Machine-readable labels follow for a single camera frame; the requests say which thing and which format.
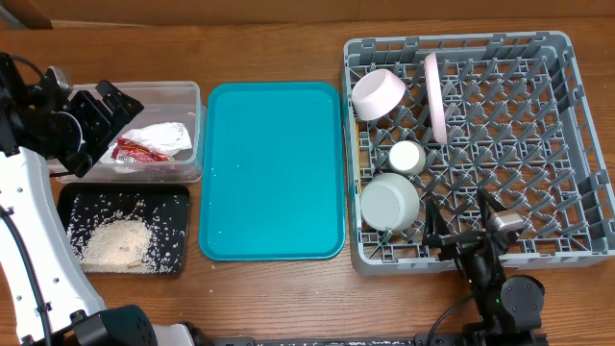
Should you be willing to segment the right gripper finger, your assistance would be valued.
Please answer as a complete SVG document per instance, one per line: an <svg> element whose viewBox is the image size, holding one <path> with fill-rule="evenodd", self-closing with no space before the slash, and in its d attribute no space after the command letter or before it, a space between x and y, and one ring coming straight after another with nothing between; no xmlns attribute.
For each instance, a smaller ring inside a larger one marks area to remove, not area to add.
<svg viewBox="0 0 615 346"><path fill-rule="evenodd" d="M504 205L483 187L479 187L477 190L477 201L481 216L490 216L492 211L504 211Z"/></svg>
<svg viewBox="0 0 615 346"><path fill-rule="evenodd" d="M444 238L450 236L448 224L431 198L426 201L425 213L426 220L422 243L433 248L441 248L444 244Z"/></svg>

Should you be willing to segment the red snack wrapper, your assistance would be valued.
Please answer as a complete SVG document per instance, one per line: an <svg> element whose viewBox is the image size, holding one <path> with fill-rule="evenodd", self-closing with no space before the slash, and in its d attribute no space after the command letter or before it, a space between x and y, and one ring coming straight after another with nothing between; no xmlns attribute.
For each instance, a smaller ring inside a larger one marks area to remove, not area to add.
<svg viewBox="0 0 615 346"><path fill-rule="evenodd" d="M156 162L172 161L172 158L149 149L136 141L127 138L119 138L117 145L111 152L114 160L121 162Z"/></svg>

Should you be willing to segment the grey bowl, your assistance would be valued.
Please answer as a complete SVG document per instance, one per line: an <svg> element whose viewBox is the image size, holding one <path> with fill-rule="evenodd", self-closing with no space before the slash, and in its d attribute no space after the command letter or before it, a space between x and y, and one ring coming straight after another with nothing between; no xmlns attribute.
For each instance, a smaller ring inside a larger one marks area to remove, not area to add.
<svg viewBox="0 0 615 346"><path fill-rule="evenodd" d="M407 178L382 173L362 190L360 208L363 220L373 229L400 232L418 218L420 199Z"/></svg>

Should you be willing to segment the white napkin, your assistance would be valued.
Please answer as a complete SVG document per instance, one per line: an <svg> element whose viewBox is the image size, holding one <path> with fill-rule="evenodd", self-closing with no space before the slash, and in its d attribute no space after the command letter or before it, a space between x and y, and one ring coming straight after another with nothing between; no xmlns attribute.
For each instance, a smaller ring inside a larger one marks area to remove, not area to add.
<svg viewBox="0 0 615 346"><path fill-rule="evenodd" d="M132 129L121 137L169 157L192 148L187 127L181 122L164 122Z"/></svg>

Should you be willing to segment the pale green cup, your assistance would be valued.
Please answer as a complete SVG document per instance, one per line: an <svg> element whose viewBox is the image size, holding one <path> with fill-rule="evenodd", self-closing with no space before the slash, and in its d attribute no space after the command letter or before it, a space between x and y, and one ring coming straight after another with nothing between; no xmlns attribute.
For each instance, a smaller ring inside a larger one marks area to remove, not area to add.
<svg viewBox="0 0 615 346"><path fill-rule="evenodd" d="M391 147L388 162L397 173L419 175L425 168L426 158L425 149L420 144L403 140Z"/></svg>

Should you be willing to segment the white round plate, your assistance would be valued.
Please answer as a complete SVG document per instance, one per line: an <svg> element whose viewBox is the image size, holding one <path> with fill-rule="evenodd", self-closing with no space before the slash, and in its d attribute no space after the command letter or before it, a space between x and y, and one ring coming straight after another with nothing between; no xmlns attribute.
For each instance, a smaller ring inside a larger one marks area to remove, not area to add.
<svg viewBox="0 0 615 346"><path fill-rule="evenodd" d="M430 106L433 138L440 144L447 143L447 128L436 55L431 53L424 61L426 88Z"/></svg>

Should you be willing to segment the pink bowl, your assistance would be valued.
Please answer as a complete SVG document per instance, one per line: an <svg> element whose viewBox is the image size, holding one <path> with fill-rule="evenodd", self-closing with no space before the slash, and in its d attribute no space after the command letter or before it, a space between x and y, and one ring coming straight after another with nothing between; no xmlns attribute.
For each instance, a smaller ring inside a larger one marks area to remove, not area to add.
<svg viewBox="0 0 615 346"><path fill-rule="evenodd" d="M379 119L403 99L406 84L388 69L377 69L363 76L352 90L352 104L363 121Z"/></svg>

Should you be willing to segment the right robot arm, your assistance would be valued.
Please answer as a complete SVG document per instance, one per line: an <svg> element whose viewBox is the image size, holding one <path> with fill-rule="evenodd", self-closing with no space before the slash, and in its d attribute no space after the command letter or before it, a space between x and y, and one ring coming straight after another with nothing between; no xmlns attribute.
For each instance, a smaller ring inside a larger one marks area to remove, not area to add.
<svg viewBox="0 0 615 346"><path fill-rule="evenodd" d="M508 277L500 260L525 229L524 219L483 188L477 190L477 197L481 228L458 235L450 233L436 204L432 200L426 202L423 243L440 250L439 260L455 263L471 293L438 317L425 343L546 345L547 337L534 332L542 327L545 287L532 276ZM476 303L479 322L465 325L452 337L436 332L447 316L470 301Z"/></svg>

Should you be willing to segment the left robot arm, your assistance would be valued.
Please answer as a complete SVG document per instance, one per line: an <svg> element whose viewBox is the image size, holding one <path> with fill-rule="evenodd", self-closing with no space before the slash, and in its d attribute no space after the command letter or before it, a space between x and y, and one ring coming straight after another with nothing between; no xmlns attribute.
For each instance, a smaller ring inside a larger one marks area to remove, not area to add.
<svg viewBox="0 0 615 346"><path fill-rule="evenodd" d="M23 345L207 345L188 322L163 326L136 305L108 309L79 265L54 203L49 160L83 177L143 110L107 80L74 92L55 67L26 84L1 56L1 267Z"/></svg>

